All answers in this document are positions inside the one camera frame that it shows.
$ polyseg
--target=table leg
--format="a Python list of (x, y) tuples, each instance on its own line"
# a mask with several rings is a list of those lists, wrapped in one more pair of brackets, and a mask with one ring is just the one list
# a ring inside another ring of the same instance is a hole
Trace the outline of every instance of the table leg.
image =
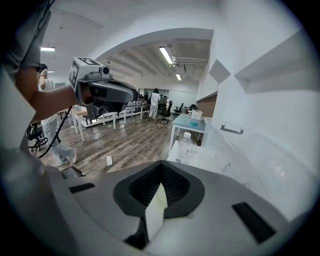
[(75, 118), (75, 114), (71, 113), (72, 115), (72, 120), (73, 120), (73, 126), (74, 126), (74, 130), (75, 130), (75, 134), (78, 134), (78, 129), (77, 129), (77, 121)]
[(168, 156), (169, 156), (169, 154), (170, 154), (171, 148), (172, 148), (173, 143), (174, 143), (175, 131), (176, 131), (176, 126), (175, 126), (175, 125), (172, 125), (172, 131), (171, 131), (171, 138), (170, 138)]
[(112, 113), (112, 119), (113, 119), (113, 129), (116, 129), (116, 112)]
[(79, 131), (80, 131), (81, 139), (82, 139), (83, 142), (85, 142), (86, 140), (85, 140), (85, 137), (84, 137), (84, 133), (83, 133), (83, 131), (82, 131), (82, 127), (81, 127), (81, 123), (80, 123), (80, 118), (79, 118), (78, 115), (76, 116), (76, 119), (78, 120)]

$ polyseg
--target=water bottle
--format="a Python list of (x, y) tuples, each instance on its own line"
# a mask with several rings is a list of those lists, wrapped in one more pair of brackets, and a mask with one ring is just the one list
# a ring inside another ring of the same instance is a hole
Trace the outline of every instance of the water bottle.
[(178, 142), (179, 144), (179, 158), (190, 159), (193, 143), (191, 141), (191, 133), (185, 132), (183, 138)]

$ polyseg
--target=person in white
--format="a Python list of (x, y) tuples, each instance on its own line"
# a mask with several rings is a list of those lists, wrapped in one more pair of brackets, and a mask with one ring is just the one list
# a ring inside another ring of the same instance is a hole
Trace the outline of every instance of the person in white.
[(158, 88), (155, 88), (153, 93), (150, 95), (150, 113), (149, 113), (149, 119), (155, 120), (157, 117), (157, 111), (158, 111), (158, 104), (160, 101), (160, 95)]
[[(52, 91), (55, 89), (55, 83), (53, 80), (48, 79), (47, 71), (47, 65), (41, 64), (40, 70), (37, 73), (39, 91)], [(46, 143), (48, 147), (56, 135), (58, 125), (57, 117), (58, 115), (54, 114), (41, 121), (44, 137), (48, 139), (48, 142)], [(77, 150), (59, 143), (57, 139), (52, 144), (50, 150), (58, 158), (58, 167), (68, 162), (75, 164), (77, 161)]]

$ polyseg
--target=fluorescent light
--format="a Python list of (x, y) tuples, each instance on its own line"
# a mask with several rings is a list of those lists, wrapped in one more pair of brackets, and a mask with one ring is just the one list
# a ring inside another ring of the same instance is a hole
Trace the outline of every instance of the fluorescent light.
[(55, 48), (54, 47), (41, 47), (41, 51), (54, 52)]
[(164, 46), (162, 47), (159, 47), (160, 51), (162, 52), (163, 56), (165, 57), (166, 61), (169, 63), (169, 64), (173, 64), (166, 48)]

